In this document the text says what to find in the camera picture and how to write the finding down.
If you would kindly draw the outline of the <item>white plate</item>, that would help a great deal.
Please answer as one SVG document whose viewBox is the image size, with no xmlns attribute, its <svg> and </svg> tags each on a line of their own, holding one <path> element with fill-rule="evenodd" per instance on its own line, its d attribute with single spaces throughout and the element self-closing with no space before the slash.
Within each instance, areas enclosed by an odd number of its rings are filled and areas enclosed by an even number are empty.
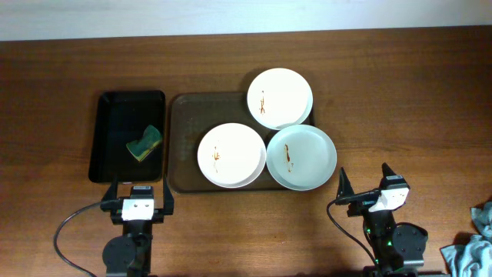
<svg viewBox="0 0 492 277">
<path fill-rule="evenodd" d="M 271 68 L 251 82 L 247 105 L 266 128 L 281 130 L 301 124 L 311 113 L 314 97 L 307 80 L 287 68 Z"/>
<path fill-rule="evenodd" d="M 267 149 L 261 136 L 240 123 L 225 123 L 208 131 L 197 150 L 202 175 L 223 189 L 251 184 L 264 170 Z"/>
</svg>

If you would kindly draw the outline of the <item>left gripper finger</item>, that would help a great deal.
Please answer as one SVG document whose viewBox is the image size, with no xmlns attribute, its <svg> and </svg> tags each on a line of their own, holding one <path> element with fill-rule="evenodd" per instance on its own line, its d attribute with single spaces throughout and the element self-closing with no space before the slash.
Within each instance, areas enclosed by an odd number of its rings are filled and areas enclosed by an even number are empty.
<svg viewBox="0 0 492 277">
<path fill-rule="evenodd" d="M 101 199 L 101 210 L 110 212 L 118 207 L 118 177 L 113 176 L 111 184 Z"/>
<path fill-rule="evenodd" d="M 174 197 L 168 186 L 167 177 L 163 179 L 163 207 L 155 209 L 155 215 L 173 215 L 174 214 Z"/>
</svg>

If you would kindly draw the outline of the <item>green yellow sponge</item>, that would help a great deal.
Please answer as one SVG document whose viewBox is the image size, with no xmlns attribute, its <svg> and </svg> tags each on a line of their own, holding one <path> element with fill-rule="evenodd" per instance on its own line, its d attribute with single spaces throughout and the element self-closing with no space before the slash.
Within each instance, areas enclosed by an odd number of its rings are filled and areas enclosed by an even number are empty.
<svg viewBox="0 0 492 277">
<path fill-rule="evenodd" d="M 145 158 L 162 143 L 162 134 L 153 125 L 148 125 L 140 139 L 128 142 L 127 150 L 138 161 L 143 162 Z"/>
</svg>

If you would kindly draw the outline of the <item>pale blue plate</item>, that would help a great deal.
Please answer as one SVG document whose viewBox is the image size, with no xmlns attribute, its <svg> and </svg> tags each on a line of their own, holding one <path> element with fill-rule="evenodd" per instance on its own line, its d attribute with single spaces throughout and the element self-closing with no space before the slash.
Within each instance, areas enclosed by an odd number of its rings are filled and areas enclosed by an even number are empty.
<svg viewBox="0 0 492 277">
<path fill-rule="evenodd" d="M 337 150 L 330 137 L 312 125 L 292 125 L 268 143 L 266 166 L 281 186 L 295 191 L 316 189 L 337 166 Z"/>
</svg>

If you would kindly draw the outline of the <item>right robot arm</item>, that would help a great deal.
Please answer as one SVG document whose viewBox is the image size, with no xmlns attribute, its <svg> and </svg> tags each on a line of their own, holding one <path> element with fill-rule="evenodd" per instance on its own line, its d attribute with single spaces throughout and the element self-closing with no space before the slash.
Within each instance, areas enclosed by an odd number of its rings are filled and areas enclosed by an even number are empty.
<svg viewBox="0 0 492 277">
<path fill-rule="evenodd" d="M 335 205 L 346 205 L 349 217 L 363 218 L 363 233 L 369 246 L 372 266 L 363 269 L 363 276 L 417 276 L 424 265 L 428 232 L 408 222 L 395 222 L 393 212 L 401 208 L 410 186 L 402 175 L 388 164 L 381 166 L 380 185 L 366 192 L 354 192 L 346 172 L 339 171 Z"/>
</svg>

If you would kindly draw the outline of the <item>white plate back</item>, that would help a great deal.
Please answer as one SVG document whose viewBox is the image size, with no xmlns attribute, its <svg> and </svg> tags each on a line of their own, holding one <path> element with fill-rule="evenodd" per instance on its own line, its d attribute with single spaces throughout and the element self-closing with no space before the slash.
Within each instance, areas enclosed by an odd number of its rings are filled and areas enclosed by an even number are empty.
<svg viewBox="0 0 492 277">
<path fill-rule="evenodd" d="M 251 82 L 247 105 L 266 128 L 281 130 L 301 124 L 311 113 L 314 97 L 307 80 L 287 68 L 271 68 Z"/>
</svg>

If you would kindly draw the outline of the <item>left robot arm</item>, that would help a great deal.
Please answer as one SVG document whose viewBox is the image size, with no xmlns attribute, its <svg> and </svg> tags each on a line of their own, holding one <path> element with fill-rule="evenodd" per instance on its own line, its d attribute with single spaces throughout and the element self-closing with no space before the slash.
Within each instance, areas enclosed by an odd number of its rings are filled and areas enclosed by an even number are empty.
<svg viewBox="0 0 492 277">
<path fill-rule="evenodd" d="M 136 185 L 129 196 L 118 196 L 118 180 L 114 179 L 101 199 L 100 209 L 110 214 L 113 225 L 122 226 L 122 235 L 104 247 L 102 261 L 107 276 L 148 276 L 151 273 L 152 228 L 174 213 L 175 201 L 166 179 L 163 184 L 163 206 L 155 206 L 155 191 L 149 185 Z"/>
</svg>

